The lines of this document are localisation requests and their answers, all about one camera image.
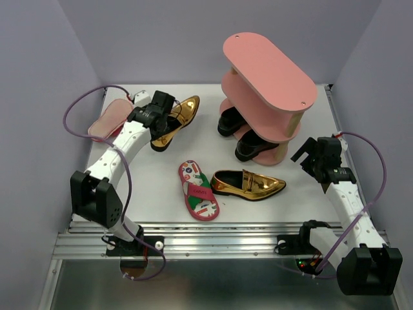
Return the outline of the gold metallic loafer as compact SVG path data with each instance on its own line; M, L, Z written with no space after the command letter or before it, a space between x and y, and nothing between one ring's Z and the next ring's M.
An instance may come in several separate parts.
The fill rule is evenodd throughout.
M215 172L210 180L210 186L214 194L257 202L281 192L287 183L278 178L243 169Z
M171 144L174 136L183 128L189 126L195 118L200 104L199 96L191 96L178 103L168 115L166 131L163 135L150 142L156 152L165 151Z

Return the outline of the upturned pink sole sandal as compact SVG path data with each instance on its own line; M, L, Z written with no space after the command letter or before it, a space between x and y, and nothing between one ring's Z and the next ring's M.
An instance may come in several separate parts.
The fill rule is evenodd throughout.
M103 141L117 132L133 110L131 102L125 99L113 100L102 115L89 127L88 135L94 141Z

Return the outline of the black patent loafer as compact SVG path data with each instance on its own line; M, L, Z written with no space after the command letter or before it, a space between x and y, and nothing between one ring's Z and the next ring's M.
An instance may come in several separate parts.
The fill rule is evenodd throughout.
M250 161L261 152L278 147L278 143L272 143L259 137L252 129L244 133L237 142L235 156L239 161Z
M217 124L220 135L228 137L237 132L247 122L235 107L228 108L221 113Z

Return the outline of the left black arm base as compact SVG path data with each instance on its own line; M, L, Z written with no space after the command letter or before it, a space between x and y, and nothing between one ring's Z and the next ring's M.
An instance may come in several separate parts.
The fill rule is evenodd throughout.
M149 257L149 256L161 256L163 249L157 249L156 243L164 243L165 238L160 235L145 236L143 241L149 244L152 248L148 248L145 245L134 240L133 242L126 242L119 239L116 236L102 236L101 240L106 244L106 255L108 257L122 257L122 256L135 256L135 257Z

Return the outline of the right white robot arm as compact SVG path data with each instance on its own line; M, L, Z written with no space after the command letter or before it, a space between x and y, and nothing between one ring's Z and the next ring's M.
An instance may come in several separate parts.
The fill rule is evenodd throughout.
M302 274L319 278L323 269L331 265L345 295L389 296L396 286L403 257L376 231L368 215L372 204L363 204L354 173L342 167L344 143L342 133L308 138L291 157L297 161L306 156L302 169L321 185L344 230L336 236L325 222L304 222L297 236L298 247L305 252L315 249L322 259L298 262L297 266Z

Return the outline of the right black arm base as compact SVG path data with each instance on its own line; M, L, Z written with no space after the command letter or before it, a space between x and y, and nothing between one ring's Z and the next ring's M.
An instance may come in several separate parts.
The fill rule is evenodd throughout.
M309 220L302 224L297 234L277 235L277 245L274 247L274 252L280 255L308 255L318 253L318 250L310 244L310 231L319 227L332 228L327 222Z

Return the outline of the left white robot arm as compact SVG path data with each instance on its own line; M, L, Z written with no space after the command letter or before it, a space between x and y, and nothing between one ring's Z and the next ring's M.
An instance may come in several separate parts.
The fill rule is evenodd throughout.
M72 212L108 229L128 254L139 253L144 239L140 226L126 216L128 202L121 201L116 187L122 176L132 178L129 165L138 152L166 134L175 102L174 96L159 90L153 96L139 92L115 99L82 134L107 148L85 171L71 176Z

